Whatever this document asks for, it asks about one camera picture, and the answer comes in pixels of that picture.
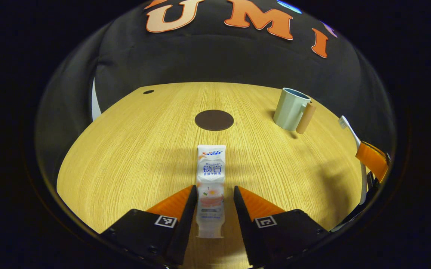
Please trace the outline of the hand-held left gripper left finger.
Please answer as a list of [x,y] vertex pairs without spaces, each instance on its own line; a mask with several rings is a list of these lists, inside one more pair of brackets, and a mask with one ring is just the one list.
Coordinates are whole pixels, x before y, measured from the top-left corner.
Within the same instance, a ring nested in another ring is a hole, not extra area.
[[189,242],[197,188],[190,185],[142,211],[131,209],[101,233],[140,267],[180,267]]

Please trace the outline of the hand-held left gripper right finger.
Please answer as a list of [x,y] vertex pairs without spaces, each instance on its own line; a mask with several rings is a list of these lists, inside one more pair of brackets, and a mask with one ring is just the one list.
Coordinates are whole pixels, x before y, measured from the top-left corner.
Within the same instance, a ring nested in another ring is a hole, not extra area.
[[241,186],[234,188],[234,204],[254,268],[288,268],[330,234],[304,211],[285,211]]

